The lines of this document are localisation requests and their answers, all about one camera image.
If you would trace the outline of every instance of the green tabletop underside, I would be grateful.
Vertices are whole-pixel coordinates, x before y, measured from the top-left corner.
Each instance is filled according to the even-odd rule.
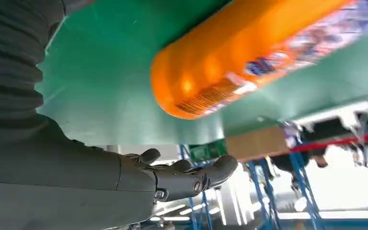
[[[366,36],[208,117],[163,112],[149,81],[154,55],[227,2],[100,0],[72,15],[40,65],[39,112],[92,145],[203,144],[368,97]]]

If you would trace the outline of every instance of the blue metal rack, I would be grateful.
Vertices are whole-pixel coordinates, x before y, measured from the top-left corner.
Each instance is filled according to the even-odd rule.
[[[290,154],[291,164],[298,180],[301,194],[307,199],[307,210],[311,217],[311,222],[315,230],[324,230],[325,226],[319,214],[317,203],[312,193],[310,182],[304,168],[304,161],[300,152]]]
[[[256,167],[254,165],[254,162],[250,161],[248,162],[248,165],[249,165],[249,169],[250,169],[250,173],[252,176],[254,186],[256,188],[257,197],[259,198],[259,202],[262,206],[261,210],[262,210],[263,220],[265,221],[264,229],[281,230],[280,221],[277,215],[276,200],[273,194],[273,187],[270,184],[269,168],[267,165],[267,161],[265,159],[261,159],[259,163],[263,169],[264,179],[265,179],[266,188],[267,188],[267,196],[269,197],[269,200],[270,200],[269,205],[268,205],[268,210],[266,210],[265,204],[263,202],[263,194],[262,194],[262,191],[260,190],[260,183],[257,177]]]
[[[187,148],[184,145],[180,145],[180,154],[181,154],[181,158],[182,159],[186,159],[185,155],[189,155],[189,152],[187,150]],[[196,167],[202,167],[207,164],[194,164],[194,166]],[[189,202],[190,202],[190,206],[191,208],[194,207],[194,202],[192,198],[189,198]],[[202,203],[205,204],[205,207],[203,207],[201,209],[201,215],[199,220],[196,219],[196,215],[194,212],[191,212],[191,223],[192,223],[192,227],[193,230],[201,230],[202,229],[202,218],[203,218],[203,213],[205,211],[205,214],[207,216],[207,225],[208,225],[208,230],[213,230],[213,226],[212,226],[212,219],[211,219],[211,214],[209,213],[209,206],[208,206],[208,202],[207,202],[207,196],[205,194],[205,192],[202,192]]]

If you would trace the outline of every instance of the person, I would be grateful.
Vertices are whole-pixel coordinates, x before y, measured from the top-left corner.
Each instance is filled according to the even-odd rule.
[[[314,159],[317,163],[318,168],[325,168],[328,166],[328,162],[324,158],[326,149],[314,149],[310,151],[301,152],[302,160],[304,163],[304,167],[308,165],[310,159]],[[286,155],[278,155],[271,157],[273,164],[280,170],[289,172],[292,175],[291,179],[291,187],[293,189],[299,188],[297,177],[293,168],[293,165],[290,160],[290,156]]]
[[[93,0],[0,0],[0,230],[100,230],[141,222],[156,202],[191,197],[237,167],[223,156],[191,169],[150,166],[159,156],[122,156],[68,139],[43,105],[36,65],[63,18]]]

